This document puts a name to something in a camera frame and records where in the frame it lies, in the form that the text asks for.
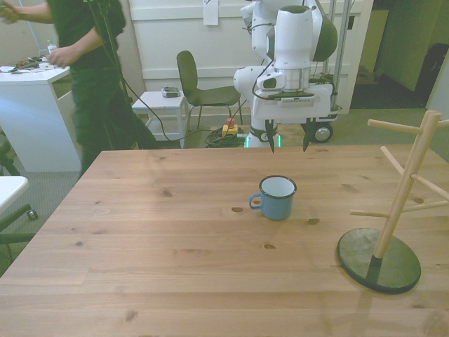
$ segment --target mug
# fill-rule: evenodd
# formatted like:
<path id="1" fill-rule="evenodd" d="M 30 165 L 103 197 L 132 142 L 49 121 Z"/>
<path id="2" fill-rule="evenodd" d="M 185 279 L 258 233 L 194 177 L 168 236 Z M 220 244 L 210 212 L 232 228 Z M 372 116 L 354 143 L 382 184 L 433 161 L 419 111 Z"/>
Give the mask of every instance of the mug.
<path id="1" fill-rule="evenodd" d="M 284 176 L 268 176 L 259 184 L 260 193 L 250 197 L 250 208 L 260 209 L 262 214 L 272 220 L 283 220 L 289 217 L 292 211 L 293 195 L 296 193 L 296 184 Z M 254 198 L 260 197 L 260 206 L 253 206 Z"/>

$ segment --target gray chair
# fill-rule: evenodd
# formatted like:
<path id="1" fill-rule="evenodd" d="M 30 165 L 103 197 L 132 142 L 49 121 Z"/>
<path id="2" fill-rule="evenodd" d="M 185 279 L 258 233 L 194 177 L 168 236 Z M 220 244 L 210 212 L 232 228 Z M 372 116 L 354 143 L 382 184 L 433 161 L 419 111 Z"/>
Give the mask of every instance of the gray chair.
<path id="1" fill-rule="evenodd" d="M 11 144 L 8 139 L 0 134 L 0 166 L 4 166 L 6 170 L 12 176 L 19 176 L 19 171 L 14 167 L 14 161 L 9 159 L 6 154 L 11 149 Z M 10 215 L 5 218 L 0 218 L 0 245 L 5 245 L 8 249 L 9 260 L 12 263 L 14 261 L 13 252 L 11 251 L 10 244 L 17 244 L 20 242 L 28 242 L 30 241 L 35 233 L 25 233 L 25 234 L 2 234 L 2 232 L 11 225 L 14 221 L 16 221 L 23 214 L 27 214 L 30 220 L 36 220 L 38 215 L 34 209 L 31 208 L 29 204 L 25 204 L 20 207 L 18 210 L 12 212 Z"/>
<path id="2" fill-rule="evenodd" d="M 243 124 L 243 117 L 241 116 L 240 93 L 234 86 L 224 86 L 213 89 L 198 88 L 198 72 L 196 70 L 195 59 L 189 51 L 181 51 L 176 57 L 177 68 L 180 73 L 182 91 L 187 98 L 187 102 L 192 106 L 187 118 L 187 125 L 190 128 L 190 117 L 192 110 L 199 107 L 198 124 L 201 118 L 201 111 L 203 107 L 227 107 L 229 110 L 229 117 L 232 117 L 231 105 L 239 103 L 240 122 Z"/>

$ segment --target bottle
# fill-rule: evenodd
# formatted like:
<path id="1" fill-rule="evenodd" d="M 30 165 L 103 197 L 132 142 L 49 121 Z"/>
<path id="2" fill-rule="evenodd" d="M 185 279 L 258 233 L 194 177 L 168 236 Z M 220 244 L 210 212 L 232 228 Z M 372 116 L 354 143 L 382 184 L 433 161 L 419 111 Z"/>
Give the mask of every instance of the bottle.
<path id="1" fill-rule="evenodd" d="M 236 124 L 234 118 L 228 118 L 227 124 L 223 126 L 222 137 L 236 135 L 237 133 L 239 133 L 239 126 Z"/>
<path id="2" fill-rule="evenodd" d="M 47 47 L 48 53 L 51 54 L 57 48 L 57 46 L 54 45 L 53 41 L 51 41 L 51 40 L 47 40 L 47 42 L 48 42 L 48 47 Z"/>

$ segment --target white table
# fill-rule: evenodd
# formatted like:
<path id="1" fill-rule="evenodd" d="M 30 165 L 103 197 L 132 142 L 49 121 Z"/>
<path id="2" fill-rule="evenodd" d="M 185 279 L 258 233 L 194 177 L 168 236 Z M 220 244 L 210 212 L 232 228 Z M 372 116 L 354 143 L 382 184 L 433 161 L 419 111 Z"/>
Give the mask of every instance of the white table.
<path id="1" fill-rule="evenodd" d="M 28 186 L 26 177 L 0 177 L 0 214 L 25 192 Z"/>
<path id="2" fill-rule="evenodd" d="M 140 99 L 161 118 L 167 137 L 171 140 L 182 138 L 180 143 L 181 148 L 184 148 L 185 140 L 183 137 L 185 137 L 187 131 L 189 107 L 182 91 L 180 96 L 174 98 L 163 97 L 160 91 L 147 91 L 140 96 Z M 136 114 L 148 115 L 147 127 L 156 140 L 167 140 L 162 132 L 160 121 L 140 100 L 133 104 L 133 111 Z"/>
<path id="3" fill-rule="evenodd" d="M 27 172 L 79 171 L 69 68 L 0 73 L 0 126 Z"/>

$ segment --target wooden mug stand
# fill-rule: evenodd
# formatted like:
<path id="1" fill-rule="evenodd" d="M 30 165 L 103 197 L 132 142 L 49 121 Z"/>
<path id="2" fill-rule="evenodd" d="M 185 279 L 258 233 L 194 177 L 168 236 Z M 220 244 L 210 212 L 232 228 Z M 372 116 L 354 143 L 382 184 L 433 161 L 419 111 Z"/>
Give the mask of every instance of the wooden mug stand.
<path id="1" fill-rule="evenodd" d="M 368 121 L 369 126 L 417 135 L 405 167 L 396 161 L 385 146 L 381 147 L 381 151 L 401 174 L 389 212 L 351 210 L 351 214 L 355 216 L 386 218 L 383 230 L 381 232 L 370 228 L 352 230 L 343 235 L 337 245 L 337 255 L 342 267 L 349 276 L 370 289 L 382 293 L 404 293 L 412 289 L 420 279 L 419 260 L 406 244 L 393 236 L 393 231 L 402 213 L 449 205 L 449 193 L 417 174 L 436 128 L 449 126 L 449 119 L 440 121 L 441 115 L 437 111 L 427 111 L 419 128 L 372 119 Z M 404 207 L 415 181 L 445 200 Z"/>

